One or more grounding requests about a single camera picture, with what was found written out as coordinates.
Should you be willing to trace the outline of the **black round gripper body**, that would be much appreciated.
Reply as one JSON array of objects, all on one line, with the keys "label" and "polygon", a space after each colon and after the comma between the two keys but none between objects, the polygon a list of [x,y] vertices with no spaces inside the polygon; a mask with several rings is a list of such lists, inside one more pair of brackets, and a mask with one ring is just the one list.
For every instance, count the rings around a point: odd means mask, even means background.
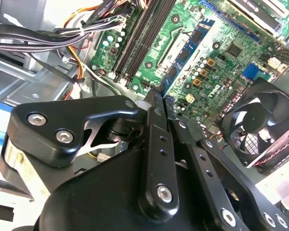
[{"label": "black round gripper body", "polygon": [[155,223],[138,204],[143,155],[125,151],[60,185],[48,198],[39,231],[218,231],[199,184],[176,166],[179,210]]}]

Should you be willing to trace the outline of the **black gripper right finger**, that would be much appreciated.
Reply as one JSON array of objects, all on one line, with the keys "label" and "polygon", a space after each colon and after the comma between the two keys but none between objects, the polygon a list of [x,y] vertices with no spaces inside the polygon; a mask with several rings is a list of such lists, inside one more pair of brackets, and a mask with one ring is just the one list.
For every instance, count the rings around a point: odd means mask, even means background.
[{"label": "black gripper right finger", "polygon": [[211,140],[193,140],[177,119],[174,98],[165,97],[165,112],[188,172],[200,194],[209,231],[289,231],[289,221]]}]

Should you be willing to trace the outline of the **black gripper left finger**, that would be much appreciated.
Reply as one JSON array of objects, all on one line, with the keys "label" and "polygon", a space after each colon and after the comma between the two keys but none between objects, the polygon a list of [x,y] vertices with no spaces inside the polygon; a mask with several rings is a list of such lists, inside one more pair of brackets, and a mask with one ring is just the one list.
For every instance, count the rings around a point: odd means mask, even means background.
[{"label": "black gripper left finger", "polygon": [[[172,134],[167,110],[172,109],[157,89],[146,96],[148,109],[123,95],[25,103],[16,106],[6,132],[6,163],[30,193],[49,193],[44,212],[71,206],[89,216],[97,206],[115,206],[135,196],[148,217],[171,217],[179,207]],[[72,166],[86,150],[123,141],[129,148],[76,176]]]}]

